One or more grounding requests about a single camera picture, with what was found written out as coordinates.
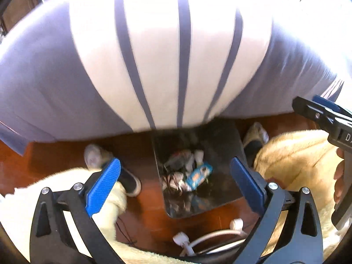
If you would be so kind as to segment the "person's right hand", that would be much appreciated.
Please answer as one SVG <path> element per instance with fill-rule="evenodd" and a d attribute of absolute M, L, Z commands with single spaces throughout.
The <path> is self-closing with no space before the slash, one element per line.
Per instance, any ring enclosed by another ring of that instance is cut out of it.
<path fill-rule="evenodd" d="M 341 158 L 342 160 L 340 163 L 337 165 L 335 174 L 334 174 L 334 179 L 336 180 L 335 182 L 335 192 L 334 192 L 334 201 L 336 204 L 338 204 L 341 201 L 343 190 L 344 190 L 344 151 L 341 148 L 337 149 L 337 156 Z"/>

